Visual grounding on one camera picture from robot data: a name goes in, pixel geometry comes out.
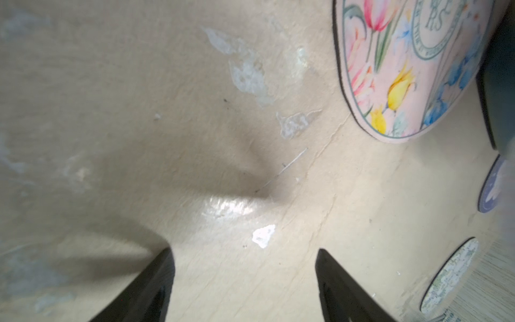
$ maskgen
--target scratch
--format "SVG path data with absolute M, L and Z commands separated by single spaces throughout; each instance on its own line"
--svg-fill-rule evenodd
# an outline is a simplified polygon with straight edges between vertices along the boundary
M 336 127 L 336 130 L 329 136 L 329 140 L 327 141 L 327 143 L 324 145 L 324 147 L 322 148 L 322 150 L 316 154 L 316 156 L 314 157 L 313 161 L 311 162 L 310 166 L 307 168 L 307 171 L 306 171 L 306 176 L 305 176 L 305 179 L 302 181 L 301 183 L 301 188 L 304 186 L 304 184 L 308 181 L 308 177 L 310 175 L 310 170 L 311 168 L 313 167 L 313 165 L 315 164 L 315 161 L 322 155 L 322 153 L 325 151 L 325 149 L 334 141 L 334 138 L 336 137 L 336 134 L 341 130 L 341 128 L 344 126 L 344 124 L 347 122 L 347 120 L 349 119 L 349 117 L 351 116 L 351 114 L 349 113 L 349 115 L 347 115 L 347 117 L 345 118 L 345 120 L 338 124 L 338 126 Z M 288 206 L 288 208 L 284 211 L 282 217 L 281 217 L 281 221 L 284 219 L 284 217 L 286 217 L 288 211 L 290 210 L 290 208 L 293 206 L 294 202 L 297 200 L 297 198 L 299 197 L 300 193 L 298 193 L 295 198 L 291 201 L 290 205 Z M 288 226 L 289 224 L 292 223 L 292 221 L 294 220 L 294 218 L 292 218 L 290 221 L 288 221 L 288 223 L 286 223 L 285 225 L 283 225 L 283 228 Z
M 296 156 L 290 163 L 288 163 L 285 167 L 282 168 L 282 170 L 276 174 L 273 178 L 271 178 L 267 183 L 265 183 L 264 186 L 262 186 L 261 188 L 257 189 L 255 192 L 258 193 L 261 189 L 263 189 L 264 187 L 266 187 L 267 185 L 271 184 L 272 181 L 276 180 L 277 177 L 279 177 L 283 172 L 285 172 L 292 164 L 294 164 L 300 157 L 302 157 L 302 155 L 307 151 L 307 148 L 305 148 L 301 153 L 299 153 L 298 156 Z
M 3 176 L 1 176 L 0 178 L 1 178 L 1 179 L 6 179 L 6 180 L 9 180 L 9 181 L 12 181 L 12 182 L 19 183 L 19 184 L 21 184 L 21 185 L 36 185 L 36 183 L 35 183 L 34 181 L 30 181 L 30 180 L 15 179 L 15 178 L 6 178 L 6 177 L 3 177 Z
M 32 246 L 32 245 L 36 245 L 36 244 L 38 244 L 38 243 L 30 243 L 30 244 L 19 245 L 19 246 L 13 247 L 13 248 L 9 249 L 8 251 L 5 251 L 5 252 L 1 253 L 0 257 L 5 256 L 5 255 L 10 254 L 10 253 L 13 253 L 15 251 L 18 251 L 18 250 L 20 250 L 22 248 L 25 248 L 25 247 L 28 247 L 28 246 Z
M 331 212 L 333 211 L 333 208 L 334 208 L 334 204 L 336 203 L 336 194 L 333 195 L 333 201 L 331 202 L 331 206 L 329 207 L 329 210 L 325 213 L 325 216 L 323 217 L 322 221 L 320 222 L 320 225 L 318 225 L 318 228 L 317 228 L 317 231 L 314 232 L 312 235 L 311 235 L 311 239 L 310 239 L 310 242 L 308 244 L 308 248 L 311 247 L 311 242 L 316 238 L 318 237 L 318 235 L 320 234 L 320 232 L 322 231 L 322 227 L 325 225 L 325 223 L 327 222 L 327 219 L 329 218 L 329 215 L 331 214 Z
M 252 147 L 252 144 L 254 143 L 254 140 L 255 140 L 255 138 L 252 138 L 252 140 L 250 140 L 249 147 L 248 147 L 247 151 L 250 151 L 250 148 Z

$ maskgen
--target white debris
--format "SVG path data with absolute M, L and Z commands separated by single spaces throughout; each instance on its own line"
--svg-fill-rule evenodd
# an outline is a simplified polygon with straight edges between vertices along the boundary
M 254 233 L 252 233 L 252 241 L 259 245 L 261 248 L 265 248 L 268 246 L 268 242 L 270 241 L 270 237 L 275 232 L 275 225 L 268 225 L 266 227 L 256 229 Z

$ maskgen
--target pink tulip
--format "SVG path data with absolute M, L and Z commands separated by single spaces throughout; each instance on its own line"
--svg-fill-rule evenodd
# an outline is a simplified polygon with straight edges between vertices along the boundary
M 352 77 L 351 88 L 358 107 L 362 109 L 369 101 L 369 95 L 375 91 L 374 75 L 370 64 L 365 64 Z
M 383 31 L 399 9 L 398 0 L 365 0 L 365 21 L 374 31 Z

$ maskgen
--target round coaster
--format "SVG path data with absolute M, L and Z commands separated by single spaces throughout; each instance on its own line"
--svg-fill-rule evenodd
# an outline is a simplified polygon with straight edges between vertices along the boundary
M 497 206 L 497 199 L 501 192 L 503 165 L 504 158 L 501 155 L 497 156 L 479 195 L 477 208 L 480 212 L 487 213 Z
M 478 248 L 479 241 L 471 238 L 447 260 L 422 299 L 420 305 L 422 313 L 431 312 L 453 290 L 461 276 L 467 271 Z
M 432 128 L 473 79 L 493 0 L 335 0 L 340 81 L 359 125 L 385 142 Z

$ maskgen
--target green leaf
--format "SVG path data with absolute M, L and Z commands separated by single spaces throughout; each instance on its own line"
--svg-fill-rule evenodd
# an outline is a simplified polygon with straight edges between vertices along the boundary
M 404 5 L 402 5 L 402 8 L 401 8 L 401 10 L 399 10 L 399 13 L 395 17 L 395 19 L 393 21 L 390 21 L 390 23 L 388 24 L 388 27 L 386 27 L 386 30 L 384 30 L 384 37 L 383 37 L 383 40 L 381 43 L 380 50 L 378 51 L 377 48 L 375 50 L 376 57 L 375 57 L 374 70 L 376 73 L 379 72 L 379 70 L 381 69 L 381 66 L 383 65 L 383 61 L 385 59 L 386 52 L 388 51 L 388 47 L 390 46 L 391 37 L 393 36 L 393 33 L 397 29 L 399 20 L 401 19 L 402 13 L 404 12 L 404 7 L 406 6 L 406 2 L 407 1 L 405 1 Z M 377 38 L 377 47 L 379 47 L 379 46 L 380 46 L 380 44 L 379 44 L 379 37 L 378 37 Z
M 365 38 L 367 37 L 367 24 L 365 23 L 365 15 L 363 14 L 363 11 L 358 7 L 357 5 L 350 5 L 348 7 L 344 8 L 344 20 L 345 18 L 353 18 L 356 17 L 359 20 L 361 20 L 361 23 L 363 23 L 363 29 L 365 30 Z

